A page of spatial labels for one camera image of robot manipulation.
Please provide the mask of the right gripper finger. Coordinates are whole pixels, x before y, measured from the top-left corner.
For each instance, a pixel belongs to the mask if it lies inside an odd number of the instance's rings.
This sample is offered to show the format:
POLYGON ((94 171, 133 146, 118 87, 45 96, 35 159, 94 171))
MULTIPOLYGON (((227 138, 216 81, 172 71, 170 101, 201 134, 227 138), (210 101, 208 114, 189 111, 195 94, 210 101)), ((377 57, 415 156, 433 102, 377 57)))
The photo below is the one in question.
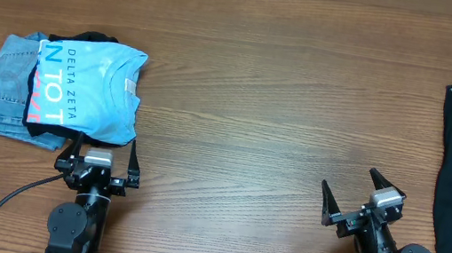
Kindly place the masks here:
POLYGON ((369 174, 371 176, 371 180, 373 181, 374 187, 377 190, 386 189, 387 187, 393 187, 400 195, 402 199, 406 198, 404 192, 401 191, 396 185, 392 184, 388 179, 386 179, 379 170, 372 168, 369 170, 369 174))
POLYGON ((329 184, 327 183, 327 180, 322 180, 321 182, 321 190, 322 190, 322 218, 321 218, 321 224, 322 225, 334 225, 335 224, 335 217, 341 216, 341 211, 336 203, 335 197, 333 196, 333 193, 331 192, 331 189, 329 187, 329 184))

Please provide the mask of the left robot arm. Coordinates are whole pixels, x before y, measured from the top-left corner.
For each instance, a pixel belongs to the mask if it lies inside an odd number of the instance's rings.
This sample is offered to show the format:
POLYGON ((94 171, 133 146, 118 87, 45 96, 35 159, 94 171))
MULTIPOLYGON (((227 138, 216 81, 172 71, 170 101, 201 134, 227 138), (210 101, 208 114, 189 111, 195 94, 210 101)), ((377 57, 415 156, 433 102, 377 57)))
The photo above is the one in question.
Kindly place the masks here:
POLYGON ((115 177, 114 156, 110 149, 92 147, 81 156, 84 134, 57 157, 54 167, 75 191, 73 202, 61 203, 47 221, 50 239, 44 253, 102 253, 102 242, 111 197, 125 196, 140 181, 136 144, 131 144, 127 177, 115 177))

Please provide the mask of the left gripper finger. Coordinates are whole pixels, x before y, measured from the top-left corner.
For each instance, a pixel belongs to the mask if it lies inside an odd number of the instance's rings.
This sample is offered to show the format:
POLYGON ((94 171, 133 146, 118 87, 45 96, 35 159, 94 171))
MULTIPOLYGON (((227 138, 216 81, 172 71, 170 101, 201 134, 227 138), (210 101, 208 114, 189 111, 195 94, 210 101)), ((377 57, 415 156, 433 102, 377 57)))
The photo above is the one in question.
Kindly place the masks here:
POLYGON ((130 155, 130 161, 129 161, 129 165, 127 167, 128 170, 128 177, 129 178, 139 178, 139 174, 140 174, 140 167, 139 167, 139 160, 137 158, 137 147, 136 147, 137 142, 135 141, 135 139, 132 140, 132 144, 131 144, 131 155, 130 155))
POLYGON ((73 155, 77 155, 80 152, 83 141, 84 133, 80 131, 79 133, 77 133, 75 138, 72 139, 71 144, 67 146, 66 149, 62 151, 62 153, 60 153, 57 159, 65 162, 68 161, 73 155))

